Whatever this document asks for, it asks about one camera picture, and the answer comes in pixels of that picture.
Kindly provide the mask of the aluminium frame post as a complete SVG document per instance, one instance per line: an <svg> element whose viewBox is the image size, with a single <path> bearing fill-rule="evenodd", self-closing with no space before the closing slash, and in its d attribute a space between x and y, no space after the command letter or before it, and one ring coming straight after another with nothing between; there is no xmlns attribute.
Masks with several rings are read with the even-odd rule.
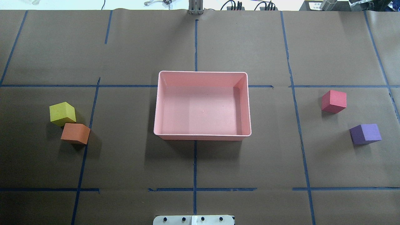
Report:
<svg viewBox="0 0 400 225"><path fill-rule="evenodd" d="M189 0L188 14L202 15L204 13L203 0Z"/></svg>

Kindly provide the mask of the yellow foam block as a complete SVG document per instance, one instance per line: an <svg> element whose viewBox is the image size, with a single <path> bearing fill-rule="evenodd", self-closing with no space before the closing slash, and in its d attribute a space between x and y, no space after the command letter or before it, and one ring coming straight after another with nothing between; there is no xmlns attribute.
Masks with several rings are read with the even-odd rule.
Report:
<svg viewBox="0 0 400 225"><path fill-rule="evenodd" d="M66 123L76 123L75 108L67 102L49 106L50 122L63 127Z"/></svg>

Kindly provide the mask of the red foam block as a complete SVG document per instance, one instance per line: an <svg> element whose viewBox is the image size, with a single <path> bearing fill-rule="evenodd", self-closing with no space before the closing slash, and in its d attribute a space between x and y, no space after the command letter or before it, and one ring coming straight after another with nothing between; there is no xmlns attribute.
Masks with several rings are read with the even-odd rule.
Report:
<svg viewBox="0 0 400 225"><path fill-rule="evenodd" d="M321 110L329 113L339 113L347 108L347 94L345 92L329 90L322 96Z"/></svg>

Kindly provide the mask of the orange foam block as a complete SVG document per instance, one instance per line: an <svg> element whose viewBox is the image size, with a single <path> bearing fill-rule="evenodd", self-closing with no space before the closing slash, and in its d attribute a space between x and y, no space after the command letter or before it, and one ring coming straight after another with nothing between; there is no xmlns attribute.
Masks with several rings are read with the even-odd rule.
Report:
<svg viewBox="0 0 400 225"><path fill-rule="evenodd" d="M61 135L61 140L71 144L86 145L91 129L84 124L66 123Z"/></svg>

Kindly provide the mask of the pink plastic bin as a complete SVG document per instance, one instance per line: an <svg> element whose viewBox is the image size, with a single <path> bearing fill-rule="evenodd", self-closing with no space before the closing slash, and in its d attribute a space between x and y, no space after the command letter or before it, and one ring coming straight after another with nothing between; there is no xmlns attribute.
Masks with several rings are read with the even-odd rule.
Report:
<svg viewBox="0 0 400 225"><path fill-rule="evenodd" d="M252 134L245 72L159 72L155 135L164 140L242 141Z"/></svg>

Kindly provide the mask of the purple foam block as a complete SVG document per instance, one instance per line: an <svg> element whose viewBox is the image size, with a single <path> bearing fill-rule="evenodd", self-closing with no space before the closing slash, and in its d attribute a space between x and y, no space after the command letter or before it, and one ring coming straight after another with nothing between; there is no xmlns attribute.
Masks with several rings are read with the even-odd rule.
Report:
<svg viewBox="0 0 400 225"><path fill-rule="evenodd" d="M349 131L355 145L371 144L382 140L377 124L359 124Z"/></svg>

